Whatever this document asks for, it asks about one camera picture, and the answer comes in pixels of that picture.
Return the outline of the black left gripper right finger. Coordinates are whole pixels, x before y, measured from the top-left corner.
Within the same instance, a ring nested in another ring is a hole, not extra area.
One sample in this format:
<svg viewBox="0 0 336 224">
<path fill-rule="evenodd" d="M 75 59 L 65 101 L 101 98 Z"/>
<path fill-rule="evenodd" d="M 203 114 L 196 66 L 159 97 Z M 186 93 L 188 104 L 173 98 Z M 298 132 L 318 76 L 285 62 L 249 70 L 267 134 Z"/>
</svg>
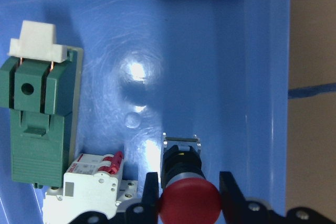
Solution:
<svg viewBox="0 0 336 224">
<path fill-rule="evenodd" d="M 219 192 L 226 223 L 268 223 L 269 212 L 262 203 L 246 200 L 231 172 L 219 173 Z"/>
</svg>

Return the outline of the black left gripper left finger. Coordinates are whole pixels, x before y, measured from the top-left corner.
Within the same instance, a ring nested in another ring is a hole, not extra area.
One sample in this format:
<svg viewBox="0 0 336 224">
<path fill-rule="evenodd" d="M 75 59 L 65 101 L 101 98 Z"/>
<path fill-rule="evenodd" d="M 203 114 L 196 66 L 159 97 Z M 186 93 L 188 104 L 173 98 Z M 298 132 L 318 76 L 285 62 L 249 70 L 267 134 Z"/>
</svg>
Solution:
<svg viewBox="0 0 336 224">
<path fill-rule="evenodd" d="M 131 204 L 125 211 L 126 223 L 135 224 L 157 224 L 159 200 L 158 173 L 149 172 L 146 174 L 142 198 L 139 202 Z"/>
</svg>

